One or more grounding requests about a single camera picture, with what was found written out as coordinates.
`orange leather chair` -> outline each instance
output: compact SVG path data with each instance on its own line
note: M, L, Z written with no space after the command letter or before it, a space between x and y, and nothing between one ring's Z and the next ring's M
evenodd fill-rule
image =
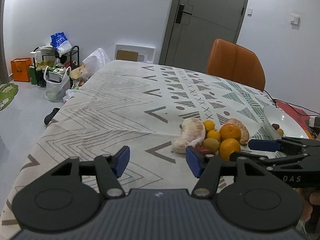
M213 43L207 74L263 91L266 79L258 57L250 50L223 39Z

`black round disc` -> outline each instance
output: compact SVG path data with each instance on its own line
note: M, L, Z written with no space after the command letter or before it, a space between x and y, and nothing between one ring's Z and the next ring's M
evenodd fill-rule
M93 188L59 176L34 181L17 193L12 203L19 224L40 232L76 228L92 218L99 206Z
M222 215L241 228L276 231L294 226L302 214L301 197L280 180L248 176L217 197Z

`door frame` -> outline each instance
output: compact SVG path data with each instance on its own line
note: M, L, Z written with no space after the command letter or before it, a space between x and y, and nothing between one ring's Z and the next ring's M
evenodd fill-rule
M160 54L160 58L159 58L159 65L165 65L165 61L166 61L168 49L169 49L169 44L170 44L170 40L171 40L171 35L172 35L172 31L173 31L173 26L175 24L176 15L178 12L179 1L180 0L172 0L172 3L171 3L167 27L165 29L164 39L163 39L162 48L161 48L161 54ZM240 17L238 28L236 30L236 36L235 36L235 39L233 40L233 43L236 43L238 40L239 33L240 33L242 23L244 20L245 12L247 10L247 5L248 5L248 0L244 0L244 12Z
M4 11L4 0L0 0L0 84L6 84L10 82L7 64L4 56L3 11Z

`green floor mat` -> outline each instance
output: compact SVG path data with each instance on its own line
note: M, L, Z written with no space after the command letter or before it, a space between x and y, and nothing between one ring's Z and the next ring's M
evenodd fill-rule
M5 109L18 93L18 85L9 83L0 88L0 111Z

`white tile floor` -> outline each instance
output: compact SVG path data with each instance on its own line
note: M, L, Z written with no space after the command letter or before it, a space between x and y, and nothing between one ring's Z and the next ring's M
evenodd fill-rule
M0 209L32 145L45 130L44 118L63 103L44 97L45 88L27 82L13 82L19 91L13 101L0 111Z

